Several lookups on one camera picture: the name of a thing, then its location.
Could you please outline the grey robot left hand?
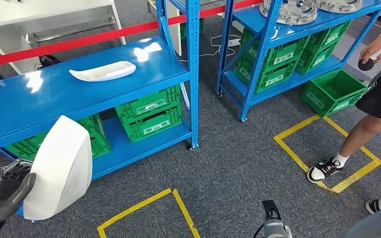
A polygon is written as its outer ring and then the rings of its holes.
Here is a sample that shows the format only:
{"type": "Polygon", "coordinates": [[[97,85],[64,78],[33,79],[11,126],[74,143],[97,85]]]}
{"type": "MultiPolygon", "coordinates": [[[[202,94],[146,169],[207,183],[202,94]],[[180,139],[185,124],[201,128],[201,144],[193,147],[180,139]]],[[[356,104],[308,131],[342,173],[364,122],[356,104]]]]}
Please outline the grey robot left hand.
{"type": "Polygon", "coordinates": [[[21,206],[32,190],[36,174],[31,173],[33,162],[16,159],[0,167],[0,222],[4,222],[21,206]]]}

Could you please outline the person's right hand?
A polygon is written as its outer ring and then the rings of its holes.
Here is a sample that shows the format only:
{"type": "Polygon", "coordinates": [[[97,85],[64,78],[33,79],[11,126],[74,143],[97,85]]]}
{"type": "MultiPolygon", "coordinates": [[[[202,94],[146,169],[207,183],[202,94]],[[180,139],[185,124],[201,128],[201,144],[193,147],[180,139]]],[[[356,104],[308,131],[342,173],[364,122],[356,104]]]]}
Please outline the person's right hand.
{"type": "Polygon", "coordinates": [[[362,64],[365,64],[369,57],[378,52],[381,49],[381,35],[367,45],[360,53],[359,60],[362,64]]]}

